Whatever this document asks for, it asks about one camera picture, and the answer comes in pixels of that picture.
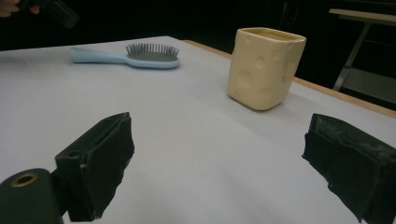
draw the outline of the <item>white table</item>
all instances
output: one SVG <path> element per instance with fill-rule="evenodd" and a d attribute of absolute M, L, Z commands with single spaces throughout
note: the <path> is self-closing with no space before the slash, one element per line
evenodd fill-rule
<path fill-rule="evenodd" d="M 53 171 L 91 126 L 129 111 L 135 154 L 95 223 L 358 223 L 301 157 L 304 134 L 319 113 L 396 147 L 396 119 L 297 83 L 281 105 L 251 111 L 227 96 L 230 59 L 167 36 L 83 47 L 135 42 L 180 49 L 180 67 L 72 64 L 69 47 L 0 52 L 0 180 Z"/>

